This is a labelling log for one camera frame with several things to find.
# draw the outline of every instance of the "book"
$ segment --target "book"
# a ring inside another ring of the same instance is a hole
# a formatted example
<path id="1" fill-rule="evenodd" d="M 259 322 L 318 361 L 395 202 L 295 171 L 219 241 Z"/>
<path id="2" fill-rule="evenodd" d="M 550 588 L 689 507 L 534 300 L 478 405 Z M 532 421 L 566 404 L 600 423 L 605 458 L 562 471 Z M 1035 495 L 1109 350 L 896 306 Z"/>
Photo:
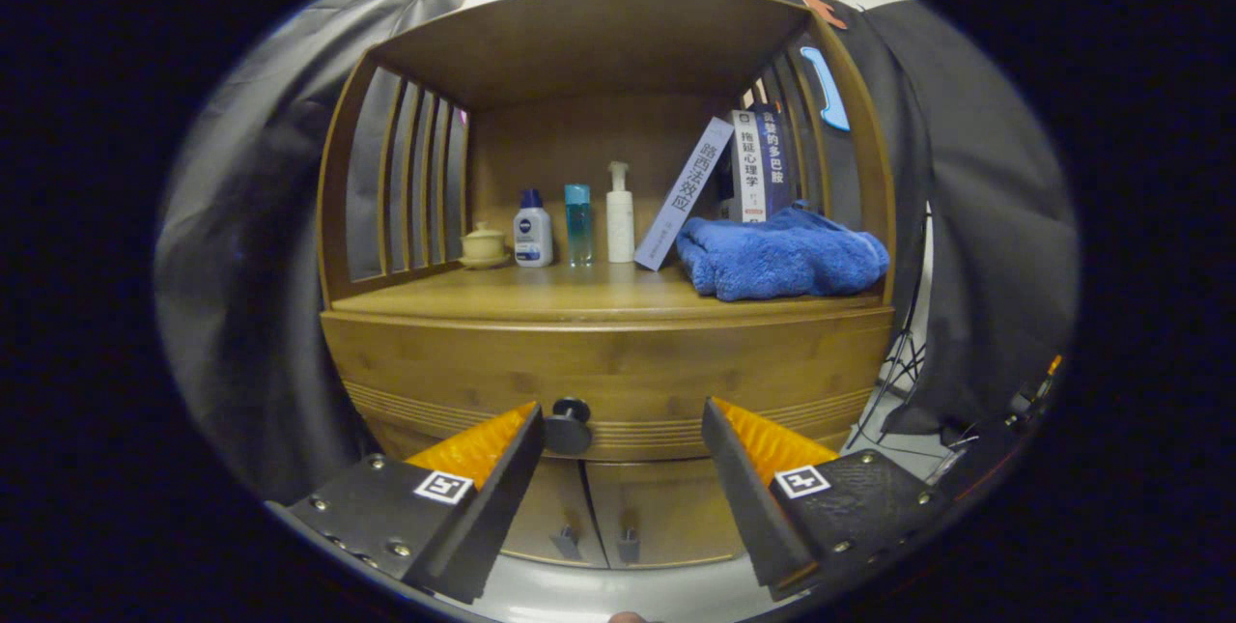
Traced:
<path id="1" fill-rule="evenodd" d="M 764 222 L 795 200 L 795 162 L 785 122 L 771 104 L 729 114 L 734 138 L 721 162 L 721 219 Z"/>
<path id="2" fill-rule="evenodd" d="M 660 213 L 653 221 L 653 226 L 644 232 L 644 239 L 639 241 L 635 250 L 635 263 L 659 271 L 665 261 L 674 240 L 682 230 L 682 224 L 687 221 L 688 214 L 695 205 L 703 184 L 712 177 L 717 161 L 726 152 L 730 135 L 734 134 L 733 125 L 714 117 L 708 121 L 707 129 L 700 135 L 700 142 L 687 156 L 679 178 L 666 193 Z"/>

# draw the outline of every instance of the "blue letter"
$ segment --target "blue letter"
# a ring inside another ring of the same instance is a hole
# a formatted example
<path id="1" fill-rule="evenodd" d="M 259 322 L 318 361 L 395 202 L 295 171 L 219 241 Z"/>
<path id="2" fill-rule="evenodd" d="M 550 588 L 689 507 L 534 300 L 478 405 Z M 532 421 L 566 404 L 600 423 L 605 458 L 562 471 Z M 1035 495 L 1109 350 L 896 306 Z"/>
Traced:
<path id="1" fill-rule="evenodd" d="M 840 91 L 837 90 L 837 82 L 833 82 L 833 73 L 828 72 L 824 56 L 821 56 L 819 51 L 813 49 L 813 47 L 802 47 L 800 51 L 802 52 L 802 58 L 811 61 L 816 66 L 819 85 L 824 90 L 824 109 L 819 112 L 819 116 L 823 116 L 824 122 L 833 126 L 833 129 L 848 131 L 849 119 L 845 117 L 845 108 L 842 105 Z"/>

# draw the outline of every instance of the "blue liquid bottle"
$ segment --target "blue liquid bottle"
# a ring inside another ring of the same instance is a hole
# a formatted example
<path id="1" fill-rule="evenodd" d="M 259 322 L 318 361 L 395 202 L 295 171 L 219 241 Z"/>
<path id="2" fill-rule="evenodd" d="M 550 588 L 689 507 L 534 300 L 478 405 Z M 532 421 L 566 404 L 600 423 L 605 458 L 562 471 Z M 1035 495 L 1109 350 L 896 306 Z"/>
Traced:
<path id="1" fill-rule="evenodd" d="M 566 184 L 566 262 L 592 263 L 592 201 L 582 183 Z"/>

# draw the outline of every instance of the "saucer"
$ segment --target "saucer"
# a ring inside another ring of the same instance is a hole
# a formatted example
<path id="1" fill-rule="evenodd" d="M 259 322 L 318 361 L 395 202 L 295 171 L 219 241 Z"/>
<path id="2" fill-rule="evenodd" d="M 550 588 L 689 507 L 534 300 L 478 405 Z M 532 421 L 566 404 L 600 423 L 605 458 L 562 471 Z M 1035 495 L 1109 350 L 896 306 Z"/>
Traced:
<path id="1" fill-rule="evenodd" d="M 508 258 L 510 258 L 509 253 L 503 253 L 502 256 L 491 258 L 468 258 L 465 256 L 460 257 L 460 263 L 464 263 L 464 267 L 472 267 L 472 269 L 482 269 L 482 267 L 502 266 L 502 263 L 506 263 Z"/>

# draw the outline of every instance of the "shelf top board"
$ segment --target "shelf top board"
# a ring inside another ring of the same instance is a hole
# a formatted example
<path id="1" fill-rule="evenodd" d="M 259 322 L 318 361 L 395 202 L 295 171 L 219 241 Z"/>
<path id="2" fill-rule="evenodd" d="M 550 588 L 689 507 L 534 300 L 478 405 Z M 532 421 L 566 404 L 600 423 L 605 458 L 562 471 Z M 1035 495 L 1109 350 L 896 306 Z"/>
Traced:
<path id="1" fill-rule="evenodd" d="M 496 0 L 367 56 L 468 111 L 580 95 L 737 98 L 810 16 L 777 0 Z"/>
<path id="2" fill-rule="evenodd" d="M 679 263 L 658 272 L 635 263 L 571 267 L 456 269 L 375 292 L 340 298 L 335 312 L 418 319 L 502 323 L 649 323 L 649 320 L 821 316 L 879 307 L 880 298 L 776 298 L 724 303 L 695 292 Z"/>

